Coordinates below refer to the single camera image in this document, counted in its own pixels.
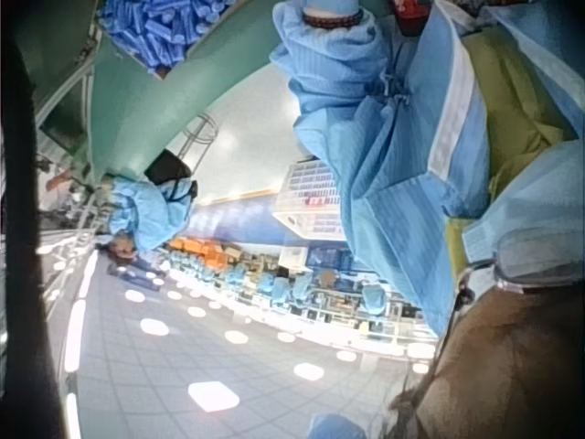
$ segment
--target ceiling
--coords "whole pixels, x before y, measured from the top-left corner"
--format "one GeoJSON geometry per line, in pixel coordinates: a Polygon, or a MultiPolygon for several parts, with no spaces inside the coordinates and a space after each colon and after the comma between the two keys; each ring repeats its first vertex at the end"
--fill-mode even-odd
{"type": "MultiPolygon", "coordinates": [[[[299,107],[287,82],[276,67],[268,65],[206,110],[219,131],[195,173],[200,202],[278,190],[289,165],[307,155],[293,132],[299,107]]],[[[167,148],[176,153],[185,140],[181,133],[167,148]]],[[[186,163],[194,166],[202,151],[203,146],[194,145],[186,163]]]]}
{"type": "Polygon", "coordinates": [[[236,323],[233,312],[210,309],[207,299],[190,297],[168,279],[160,292],[132,286],[145,300],[131,302],[124,297],[131,286],[106,274],[107,264],[98,261],[83,324],[77,394],[84,439],[303,438],[313,417],[327,412],[377,437],[407,363],[381,359],[375,370],[360,371],[359,356],[344,362],[333,348],[299,338],[282,343],[273,327],[236,323]],[[167,297],[170,288],[182,293],[180,300],[167,297]],[[207,315],[192,317],[189,306],[207,315]],[[164,322],[168,335],[144,333],[144,318],[164,322]],[[248,343],[228,342],[228,330],[244,333],[248,343]],[[295,375],[304,362],[323,368],[324,376],[295,375]],[[204,412],[187,391],[202,381],[220,381],[239,405],[204,412]]]}

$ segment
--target glasses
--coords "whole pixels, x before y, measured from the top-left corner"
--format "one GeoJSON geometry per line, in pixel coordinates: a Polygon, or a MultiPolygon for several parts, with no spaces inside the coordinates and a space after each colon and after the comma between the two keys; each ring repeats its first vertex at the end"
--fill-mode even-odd
{"type": "Polygon", "coordinates": [[[493,258],[469,265],[457,282],[447,332],[437,347],[431,368],[408,399],[399,405],[398,420],[389,437],[428,437],[420,428],[416,410],[434,380],[453,329],[475,302],[476,294],[470,287],[473,275],[490,270],[494,285],[517,294],[543,294],[558,287],[579,284],[585,278],[584,242],[583,230],[553,231],[538,228],[514,231],[497,243],[493,258]]]}

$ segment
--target sleeve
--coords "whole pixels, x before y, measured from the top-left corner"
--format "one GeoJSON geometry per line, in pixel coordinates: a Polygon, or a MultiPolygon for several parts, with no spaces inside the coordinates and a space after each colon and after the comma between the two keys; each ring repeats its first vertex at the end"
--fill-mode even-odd
{"type": "MultiPolygon", "coordinates": [[[[309,3],[337,14],[357,8],[356,0],[309,3]]],[[[305,24],[301,6],[289,2],[274,7],[273,20],[282,43],[271,53],[271,61],[290,75],[290,90],[300,104],[295,131],[305,147],[327,161],[327,128],[353,120],[362,101],[382,89],[389,44],[368,11],[354,27],[324,30],[305,24]]]]}

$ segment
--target white stripe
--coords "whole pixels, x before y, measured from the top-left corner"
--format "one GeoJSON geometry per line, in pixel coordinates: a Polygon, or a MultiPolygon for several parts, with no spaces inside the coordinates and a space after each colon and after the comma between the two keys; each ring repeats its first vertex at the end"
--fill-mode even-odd
{"type": "Polygon", "coordinates": [[[467,14],[459,6],[445,0],[436,0],[435,4],[441,4],[443,12],[465,30],[473,31],[477,28],[475,18],[467,14]]]}
{"type": "Polygon", "coordinates": [[[579,108],[585,111],[585,80],[562,59],[557,58],[510,24],[506,22],[504,24],[516,38],[520,50],[528,56],[533,64],[555,81],[577,103],[579,108]]]}
{"type": "MultiPolygon", "coordinates": [[[[446,16],[441,3],[435,4],[446,16]]],[[[473,95],[475,75],[467,51],[459,40],[452,21],[447,18],[453,40],[452,75],[443,104],[441,119],[432,141],[428,169],[438,178],[447,180],[452,155],[467,117],[473,95]]]]}

